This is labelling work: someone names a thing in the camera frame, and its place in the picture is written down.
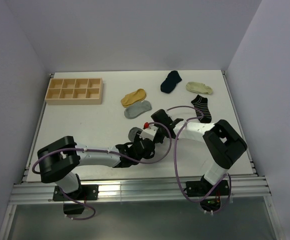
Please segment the dark grey sock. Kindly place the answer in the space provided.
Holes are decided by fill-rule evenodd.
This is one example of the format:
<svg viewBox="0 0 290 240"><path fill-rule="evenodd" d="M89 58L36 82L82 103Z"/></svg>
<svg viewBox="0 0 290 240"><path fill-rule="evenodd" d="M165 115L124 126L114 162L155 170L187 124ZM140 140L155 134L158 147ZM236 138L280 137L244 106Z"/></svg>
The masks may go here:
<svg viewBox="0 0 290 240"><path fill-rule="evenodd" d="M128 132L128 139L130 142L133 142L137 133L141 133L143 130L139 127L132 127Z"/></svg>

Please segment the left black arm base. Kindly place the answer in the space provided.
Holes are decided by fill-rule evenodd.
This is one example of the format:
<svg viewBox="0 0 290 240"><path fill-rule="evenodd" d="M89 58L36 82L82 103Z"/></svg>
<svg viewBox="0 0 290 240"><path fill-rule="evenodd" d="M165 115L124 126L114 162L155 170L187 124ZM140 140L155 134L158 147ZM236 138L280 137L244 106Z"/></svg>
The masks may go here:
<svg viewBox="0 0 290 240"><path fill-rule="evenodd" d="M97 184L83 184L78 190L66 193L65 195L73 199L71 201L61 191L59 186L54 188L52 197L53 202L63 202L63 213L68 216L76 217L81 215L84 210L87 210L86 206L88 201L96 201L98 199L99 186Z"/></svg>

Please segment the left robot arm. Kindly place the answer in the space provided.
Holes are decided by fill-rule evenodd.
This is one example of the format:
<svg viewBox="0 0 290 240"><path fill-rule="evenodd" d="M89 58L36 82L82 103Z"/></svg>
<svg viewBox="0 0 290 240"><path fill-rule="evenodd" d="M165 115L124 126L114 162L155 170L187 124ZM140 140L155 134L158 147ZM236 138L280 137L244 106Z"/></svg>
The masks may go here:
<svg viewBox="0 0 290 240"><path fill-rule="evenodd" d="M42 183L56 183L67 197L76 200L83 193L78 174L72 172L76 167L129 168L154 155L155 144L148 138L92 150L77 147L73 136L65 136L38 150L38 174Z"/></svg>

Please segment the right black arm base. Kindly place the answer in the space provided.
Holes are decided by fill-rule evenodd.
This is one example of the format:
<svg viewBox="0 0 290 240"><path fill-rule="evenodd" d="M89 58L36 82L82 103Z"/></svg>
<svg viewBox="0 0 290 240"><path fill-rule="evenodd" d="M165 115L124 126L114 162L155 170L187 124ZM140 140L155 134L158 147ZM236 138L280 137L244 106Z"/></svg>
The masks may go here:
<svg viewBox="0 0 290 240"><path fill-rule="evenodd" d="M202 177L201 180L186 181L183 190L188 197L204 197L212 188L213 185ZM204 212L214 214L231 202L231 194L232 182L223 179L210 193L211 198L207 197L199 203L200 207Z"/></svg>

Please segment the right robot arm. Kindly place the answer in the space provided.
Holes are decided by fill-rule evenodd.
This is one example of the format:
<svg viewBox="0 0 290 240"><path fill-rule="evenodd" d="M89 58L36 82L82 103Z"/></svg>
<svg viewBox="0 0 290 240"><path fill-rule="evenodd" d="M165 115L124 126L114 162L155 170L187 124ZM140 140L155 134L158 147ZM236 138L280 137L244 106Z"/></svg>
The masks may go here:
<svg viewBox="0 0 290 240"><path fill-rule="evenodd" d="M177 165L178 140L193 140L207 146L213 159L212 165L201 179L201 189L207 195L212 195L218 190L219 182L248 149L243 138L224 119L216 123L193 122L193 118L173 120L163 109L153 113L151 118L154 122L166 126L174 139L173 161L177 179L179 178Z"/></svg>

